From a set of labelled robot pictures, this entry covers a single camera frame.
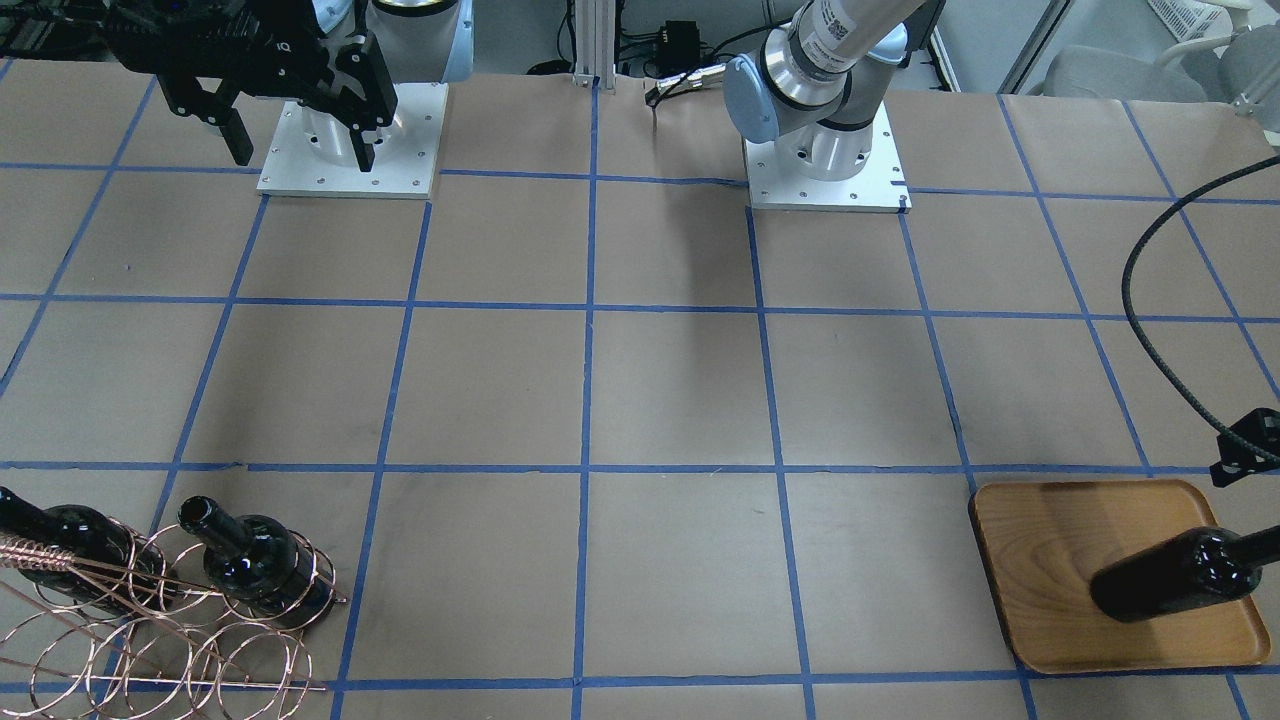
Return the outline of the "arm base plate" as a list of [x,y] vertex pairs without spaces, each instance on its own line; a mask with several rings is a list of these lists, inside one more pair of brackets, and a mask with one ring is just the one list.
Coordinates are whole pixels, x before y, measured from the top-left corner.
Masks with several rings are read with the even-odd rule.
[[430,199],[451,86],[404,83],[396,91],[390,124],[364,135],[374,150],[369,172],[358,168],[349,133],[337,119],[287,102],[257,191],[278,197]]
[[884,102],[860,129],[814,124],[768,143],[744,141],[742,154],[756,210],[905,214],[913,209]]

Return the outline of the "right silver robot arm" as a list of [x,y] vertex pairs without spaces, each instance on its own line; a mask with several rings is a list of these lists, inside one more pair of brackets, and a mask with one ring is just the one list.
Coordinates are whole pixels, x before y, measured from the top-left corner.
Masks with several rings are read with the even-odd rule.
[[253,154],[242,95],[329,117],[370,172],[397,87],[461,82],[474,68],[468,1],[113,1],[99,36],[124,68],[157,79],[173,114],[212,127],[241,167]]

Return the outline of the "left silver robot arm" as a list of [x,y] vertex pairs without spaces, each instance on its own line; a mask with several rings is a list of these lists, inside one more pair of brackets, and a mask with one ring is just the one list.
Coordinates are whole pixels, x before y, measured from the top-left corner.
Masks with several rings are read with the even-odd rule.
[[[895,161],[884,94],[908,46],[915,1],[809,1],[767,31],[722,72],[724,106],[744,141],[748,183],[759,206],[904,211],[909,197]],[[1260,407],[1225,424],[1158,354],[1133,305],[1137,263],[1185,206],[1233,181],[1277,165],[1276,158],[1212,179],[1174,201],[1135,242],[1121,278],[1124,315],[1174,389],[1219,433],[1217,487],[1277,468],[1277,414]]]

